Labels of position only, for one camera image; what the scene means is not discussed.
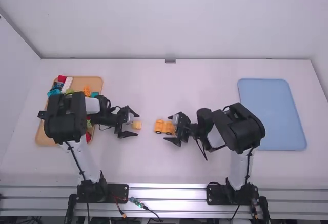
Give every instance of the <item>yellow toy block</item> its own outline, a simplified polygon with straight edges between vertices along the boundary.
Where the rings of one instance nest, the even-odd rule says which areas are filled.
[[[140,122],[140,121],[134,121],[134,122],[132,123],[132,128],[133,128],[133,129],[138,129],[138,130],[140,130],[140,129],[141,129],[141,125],[142,125],[142,122]]]

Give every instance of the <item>blue tray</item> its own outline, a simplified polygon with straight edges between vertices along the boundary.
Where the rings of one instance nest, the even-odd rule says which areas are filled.
[[[284,79],[240,79],[241,103],[264,124],[259,150],[303,151],[307,143],[288,82]]]

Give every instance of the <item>wooden tray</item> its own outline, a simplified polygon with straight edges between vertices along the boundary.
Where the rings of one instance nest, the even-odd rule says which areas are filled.
[[[101,77],[97,77],[97,76],[68,76],[68,77],[73,77],[73,82],[72,82],[70,88],[72,88],[75,92],[83,91],[83,87],[85,85],[88,85],[88,86],[90,86],[91,92],[99,92],[101,94],[101,90],[103,88],[103,79]],[[91,134],[91,141],[93,139],[94,129],[95,129],[95,127],[88,128],[88,132]],[[44,121],[43,120],[40,121],[39,127],[36,131],[35,142],[39,146],[57,146],[57,144],[53,141],[53,139],[48,138],[46,136],[45,131],[44,131]]]

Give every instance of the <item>black cable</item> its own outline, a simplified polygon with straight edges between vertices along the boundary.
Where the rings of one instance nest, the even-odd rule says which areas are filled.
[[[143,209],[152,212],[154,215],[156,215],[156,217],[157,217],[157,219],[158,219],[158,220],[155,220],[155,219],[153,219],[153,218],[149,218],[148,223],[150,222],[150,220],[152,220],[152,221],[154,221],[154,222],[164,222],[164,220],[162,220],[161,218],[159,218],[159,216],[158,216],[154,211],[150,210],[146,205],[143,206]]]
[[[34,216],[32,216],[32,219],[34,220],[34,222],[33,222],[33,223],[35,223],[35,222],[36,222],[37,224],[43,224],[43,223],[42,223],[42,221],[40,220],[40,219],[41,219],[41,217],[40,217],[40,219],[38,219],[38,216],[37,216],[36,218],[35,218]]]
[[[31,221],[33,221],[32,223],[38,223],[38,224],[43,224],[42,221],[41,221],[41,217],[42,216],[37,216],[36,218],[34,216],[31,216],[31,219],[28,219],[28,220],[24,220],[24,221],[21,221],[21,222],[18,222],[16,224],[24,224],[24,223],[30,223]]]
[[[107,129],[110,129],[110,128],[112,128],[112,127],[110,126],[110,127],[104,128],[104,129],[100,129],[100,124],[98,124],[98,129],[101,130],[101,131],[104,131],[104,130],[107,130]]]
[[[204,144],[202,143],[202,145],[203,145],[203,149],[201,149],[201,147],[200,147],[200,145],[199,145],[199,142],[198,142],[198,139],[195,139],[195,141],[196,141],[196,144],[198,145],[198,147],[199,147],[201,153],[203,154],[205,160],[207,161],[207,156],[206,156],[206,151],[205,151]]]
[[[254,150],[254,147],[252,147],[251,150],[249,151],[249,153],[247,154],[247,171],[246,171],[246,176],[245,176],[245,185],[247,184],[248,178],[250,177],[249,176],[250,158],[251,158],[251,156],[253,156],[253,154],[252,154],[253,150]],[[238,207],[236,208],[235,213],[232,216],[232,218],[228,219],[228,220],[233,220],[235,218],[235,215],[237,214],[239,207],[240,207],[240,205],[238,205]]]
[[[238,205],[238,207],[236,208],[235,213],[234,213],[234,215],[232,216],[232,218],[231,218],[231,219],[228,219],[228,220],[233,220],[233,219],[235,218],[235,215],[237,214],[237,212],[238,212],[238,210],[239,210],[239,207],[240,207],[240,205]]]
[[[206,189],[207,189],[210,185],[218,185],[218,186],[220,186],[221,184],[218,183],[218,182],[212,181],[212,182],[210,182],[210,183],[207,184]],[[212,196],[214,196],[214,197],[219,197],[218,195],[214,194],[210,188],[209,188],[209,193],[210,193]]]
[[[154,222],[164,222],[164,220],[162,220],[161,218],[159,218],[159,216],[152,210],[149,210],[150,212],[152,212],[154,215],[156,215],[158,220],[155,220],[153,218],[150,218],[150,220],[154,221]]]
[[[73,147],[67,141],[64,141],[64,143],[67,144],[67,146],[68,146],[67,150],[70,150],[71,151],[72,156],[74,158],[74,161],[75,161],[75,163],[76,163],[76,165],[78,167],[78,170],[80,171],[80,174],[82,175],[82,178],[85,181],[86,180],[86,177],[84,175],[84,171],[82,171],[82,168],[80,167],[80,164],[78,164],[78,161],[76,159],[75,153],[73,151]],[[86,200],[87,200],[87,211],[88,211],[88,224],[90,224],[90,210],[89,210],[89,202],[88,202],[87,195],[86,195]]]
[[[252,147],[251,150],[249,151],[249,153],[247,154],[247,174],[245,177],[245,185],[247,184],[248,178],[250,177],[248,173],[250,170],[250,158],[251,158],[251,156],[253,156],[253,154],[252,154],[253,150],[254,150],[254,147]]]
[[[16,224],[23,224],[23,223],[27,223],[27,222],[31,222],[33,219],[28,219],[28,220],[23,220],[21,222],[18,222]]]

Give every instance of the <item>green toy block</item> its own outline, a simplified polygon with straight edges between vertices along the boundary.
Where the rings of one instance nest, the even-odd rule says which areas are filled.
[[[69,89],[66,90],[66,94],[71,94],[73,92],[74,92],[74,90],[72,88],[69,88]]]
[[[88,126],[88,128],[92,128],[92,125],[91,125],[91,121],[90,120],[87,120],[87,126]]]

